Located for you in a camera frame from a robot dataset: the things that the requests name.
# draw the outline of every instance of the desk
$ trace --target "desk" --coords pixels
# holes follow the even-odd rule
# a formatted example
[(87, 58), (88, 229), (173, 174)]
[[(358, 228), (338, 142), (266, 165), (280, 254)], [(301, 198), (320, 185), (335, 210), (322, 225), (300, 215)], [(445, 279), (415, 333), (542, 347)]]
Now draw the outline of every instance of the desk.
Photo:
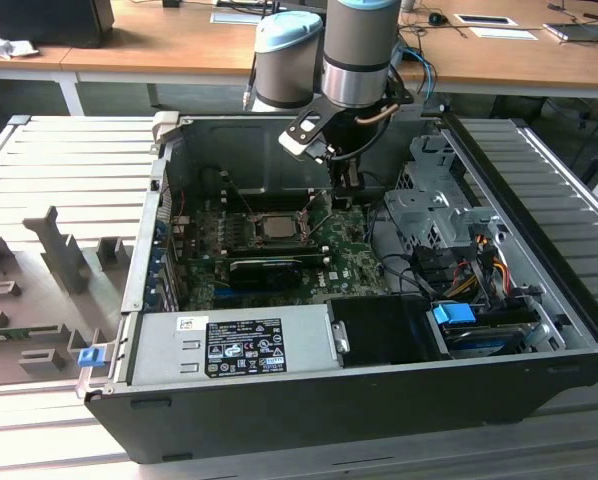
[[(540, 27), (569, 18), (546, 8), (546, 0), (426, 0), (453, 13), (505, 15), (521, 27)], [(183, 4), (163, 9), (161, 2), (135, 4), (112, 0), (115, 25), (101, 49), (41, 47), (42, 55), (11, 62), (0, 60), (0, 78), (53, 80), (68, 109), (82, 115), (79, 82), (245, 84), (250, 71), (255, 27), (209, 23), (211, 8)], [(568, 8), (582, 18), (598, 5), (570, 0)], [(402, 15), (402, 22), (425, 22), (428, 12)], [(426, 57), (438, 71), (437, 91), (553, 97), (598, 98), (598, 45), (562, 44), (546, 31), (533, 31), (538, 41), (467, 39), (449, 28), (428, 30), (422, 38)], [(412, 45), (416, 38), (404, 30)], [(408, 86), (420, 81), (421, 67), (404, 64)]]
[[(462, 25), (455, 13), (510, 17), (519, 27), (541, 28), (544, 23), (568, 23), (570, 18), (549, 10), (546, 0), (425, 0), (441, 8), (453, 25)], [(567, 2), (569, 12), (580, 21), (583, 13), (598, 14), (598, 4)], [(402, 24), (425, 24), (428, 10), (402, 14)], [(479, 38), (467, 28), (426, 30), (421, 38), (426, 58), (438, 72), (437, 91), (505, 95), (598, 98), (598, 44), (559, 44), (546, 30), (532, 33), (538, 40)], [(402, 34), (409, 45), (417, 39), (408, 29)], [(412, 67), (402, 66), (401, 75), (413, 80)]]

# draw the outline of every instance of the blue tab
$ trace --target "blue tab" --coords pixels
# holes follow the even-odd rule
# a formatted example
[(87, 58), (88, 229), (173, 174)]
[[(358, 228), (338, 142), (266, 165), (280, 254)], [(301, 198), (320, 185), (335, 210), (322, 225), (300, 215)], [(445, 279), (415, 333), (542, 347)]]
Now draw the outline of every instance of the blue tab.
[(79, 352), (77, 364), (80, 367), (104, 367), (106, 365), (106, 347), (88, 347)]
[(438, 325), (444, 323), (475, 323), (477, 319), (467, 303), (442, 303), (432, 313)]

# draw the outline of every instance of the yellow cable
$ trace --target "yellow cable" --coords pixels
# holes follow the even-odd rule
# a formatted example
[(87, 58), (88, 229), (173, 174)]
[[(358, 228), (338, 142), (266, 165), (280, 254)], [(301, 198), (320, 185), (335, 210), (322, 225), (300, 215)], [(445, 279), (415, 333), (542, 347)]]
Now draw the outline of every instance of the yellow cable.
[(466, 280), (464, 283), (462, 283), (461, 285), (459, 285), (457, 288), (455, 288), (452, 292), (450, 292), (448, 294), (448, 297), (453, 297), (459, 293), (462, 293), (464, 290), (470, 288), (473, 284), (475, 284), (477, 282), (477, 277), (475, 277), (474, 275), (472, 277), (470, 277), (468, 280)]

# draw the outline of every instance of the warning label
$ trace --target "warning label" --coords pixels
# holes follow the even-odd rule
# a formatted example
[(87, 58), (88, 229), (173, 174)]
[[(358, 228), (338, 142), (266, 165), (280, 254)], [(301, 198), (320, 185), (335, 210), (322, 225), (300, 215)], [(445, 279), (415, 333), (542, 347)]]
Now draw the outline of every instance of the warning label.
[(280, 318), (208, 323), (206, 345), (210, 378), (286, 371)]

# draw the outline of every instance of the floor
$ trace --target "floor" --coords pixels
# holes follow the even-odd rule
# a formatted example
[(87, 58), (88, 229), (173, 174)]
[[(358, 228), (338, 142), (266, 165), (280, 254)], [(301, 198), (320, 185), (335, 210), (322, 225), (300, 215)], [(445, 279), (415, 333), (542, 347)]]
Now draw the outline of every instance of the floor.
[[(153, 115), (145, 85), (88, 83), (79, 85), (79, 94), (86, 115)], [(241, 86), (160, 85), (162, 108), (185, 113), (231, 113), (241, 111)], [(440, 95), (431, 100), (431, 108), (439, 102), (450, 103), (461, 116), (487, 118), (494, 97), (488, 95)], [(503, 117), (524, 117), (538, 105), (537, 99), (515, 98), (505, 102), (499, 114)], [(581, 116), (588, 112), (589, 118)], [(59, 87), (52, 82), (0, 80), (0, 131), (14, 114), (67, 115)], [(598, 122), (598, 100), (550, 99), (531, 126), (543, 141), (568, 165)], [(598, 153), (598, 132), (582, 150), (573, 170), (582, 175), (590, 159)]]

